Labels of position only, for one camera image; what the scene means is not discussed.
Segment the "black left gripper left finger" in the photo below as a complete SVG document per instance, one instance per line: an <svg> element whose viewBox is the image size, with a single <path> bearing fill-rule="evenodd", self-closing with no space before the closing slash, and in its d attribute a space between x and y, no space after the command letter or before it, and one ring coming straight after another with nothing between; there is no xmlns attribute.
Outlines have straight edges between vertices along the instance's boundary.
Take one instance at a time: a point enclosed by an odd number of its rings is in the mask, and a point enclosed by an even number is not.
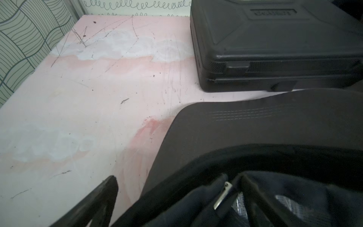
<svg viewBox="0 0 363 227"><path fill-rule="evenodd" d="M115 176L107 177L52 227L108 227L118 194Z"/></svg>

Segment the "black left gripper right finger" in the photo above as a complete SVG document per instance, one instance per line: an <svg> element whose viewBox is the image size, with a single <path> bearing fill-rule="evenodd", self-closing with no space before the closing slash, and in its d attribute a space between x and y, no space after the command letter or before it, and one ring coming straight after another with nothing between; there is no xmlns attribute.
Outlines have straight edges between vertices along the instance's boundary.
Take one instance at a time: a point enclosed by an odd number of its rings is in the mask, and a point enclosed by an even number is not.
<svg viewBox="0 0 363 227"><path fill-rule="evenodd" d="M304 227L305 223L259 185L250 174L241 174L241 190L251 227Z"/></svg>

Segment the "navy baseball cap metal buckle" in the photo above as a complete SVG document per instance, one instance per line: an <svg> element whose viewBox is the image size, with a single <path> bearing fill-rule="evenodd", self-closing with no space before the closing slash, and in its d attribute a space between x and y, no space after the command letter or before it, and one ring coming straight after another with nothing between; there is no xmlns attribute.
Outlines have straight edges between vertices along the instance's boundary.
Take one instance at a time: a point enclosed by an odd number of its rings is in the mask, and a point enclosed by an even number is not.
<svg viewBox="0 0 363 227"><path fill-rule="evenodd" d="M363 153L299 145L249 145L203 155L143 195L116 227L250 226L241 174L305 223L363 224Z"/></svg>

